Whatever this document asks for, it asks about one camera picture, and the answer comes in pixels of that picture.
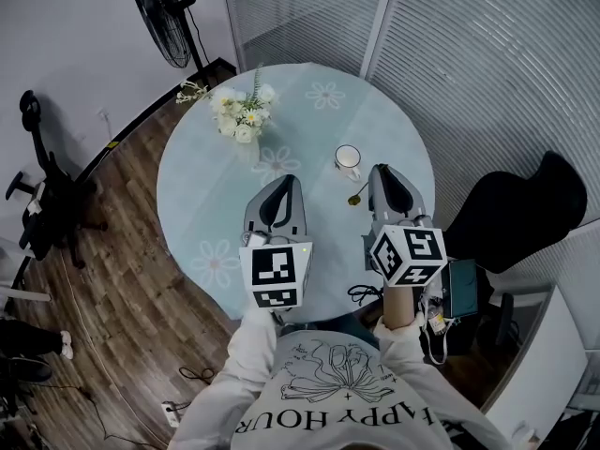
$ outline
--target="white mug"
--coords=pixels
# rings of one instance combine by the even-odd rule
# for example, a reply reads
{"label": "white mug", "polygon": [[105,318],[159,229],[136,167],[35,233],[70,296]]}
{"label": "white mug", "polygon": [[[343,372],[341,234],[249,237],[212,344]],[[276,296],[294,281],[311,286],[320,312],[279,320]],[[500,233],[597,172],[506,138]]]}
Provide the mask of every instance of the white mug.
{"label": "white mug", "polygon": [[360,152],[352,145],[341,145],[336,150],[336,168],[353,182],[360,182]]}

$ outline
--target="round glass table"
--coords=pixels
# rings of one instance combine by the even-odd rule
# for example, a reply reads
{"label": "round glass table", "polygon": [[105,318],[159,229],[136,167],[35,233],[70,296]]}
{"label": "round glass table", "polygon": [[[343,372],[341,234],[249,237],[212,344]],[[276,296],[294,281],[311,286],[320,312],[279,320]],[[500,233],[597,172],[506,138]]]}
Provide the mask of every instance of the round glass table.
{"label": "round glass table", "polygon": [[[250,71],[224,85],[250,92],[253,78]],[[361,235],[372,221],[368,189],[357,206],[348,198],[367,181],[373,165],[388,163],[418,188],[433,215],[428,152],[408,116],[362,79],[299,64],[264,67],[261,83],[273,86],[277,103],[254,167],[240,158],[240,143],[218,133],[208,100],[195,103],[173,131],[157,179],[158,217],[169,250],[230,318],[240,318],[248,304],[238,257],[246,206],[262,187],[292,173],[302,184],[314,247],[303,306],[287,312],[285,320],[316,322],[355,311],[358,303],[348,289],[379,288],[383,280],[365,269]],[[336,149],[344,143],[361,153],[359,183],[334,166]]]}

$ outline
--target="standing fan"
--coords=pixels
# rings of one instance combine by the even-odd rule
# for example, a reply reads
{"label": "standing fan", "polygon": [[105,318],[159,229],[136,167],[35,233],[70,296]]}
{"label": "standing fan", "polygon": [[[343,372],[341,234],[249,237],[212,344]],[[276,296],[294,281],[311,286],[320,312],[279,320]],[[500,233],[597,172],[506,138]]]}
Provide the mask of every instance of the standing fan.
{"label": "standing fan", "polygon": [[185,68],[191,54],[198,71],[201,72],[202,82],[210,88],[208,79],[202,72],[203,63],[186,20],[186,8],[195,1],[135,0],[143,21],[165,60],[173,67]]}

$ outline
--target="wooden floor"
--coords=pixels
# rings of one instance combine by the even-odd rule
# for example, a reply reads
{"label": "wooden floor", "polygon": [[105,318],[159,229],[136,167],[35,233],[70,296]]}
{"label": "wooden floor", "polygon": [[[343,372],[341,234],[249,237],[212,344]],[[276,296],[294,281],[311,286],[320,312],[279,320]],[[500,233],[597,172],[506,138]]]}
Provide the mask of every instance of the wooden floor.
{"label": "wooden floor", "polygon": [[[79,233],[83,270],[71,265],[66,249],[53,249],[43,262],[32,262],[26,288],[50,293],[52,301],[21,300],[15,311],[28,323],[67,329],[73,336],[72,362],[47,356],[54,370],[48,383],[82,385],[97,402],[109,433],[158,448],[173,435],[160,402],[189,401],[204,387],[181,377],[178,369],[219,370],[234,329],[215,302],[179,270],[158,221],[160,156],[187,109],[170,101],[94,171],[98,190],[88,219],[106,220],[109,230]],[[34,392],[36,423],[52,448],[144,448],[115,439],[103,442],[94,407],[77,391]]]}

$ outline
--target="person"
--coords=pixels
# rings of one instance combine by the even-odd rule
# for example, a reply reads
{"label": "person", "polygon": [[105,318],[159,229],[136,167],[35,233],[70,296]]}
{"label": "person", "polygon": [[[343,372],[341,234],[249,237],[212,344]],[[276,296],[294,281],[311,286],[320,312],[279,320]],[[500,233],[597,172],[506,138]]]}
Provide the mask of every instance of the person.
{"label": "person", "polygon": [[413,289],[383,290],[376,339],[341,320],[345,333],[278,339],[267,310],[247,311],[224,368],[191,402],[169,450],[512,448],[423,362]]}
{"label": "person", "polygon": [[54,352],[72,360],[71,343],[71,334],[67,330],[50,332],[0,312],[0,351],[7,357],[41,356]]}

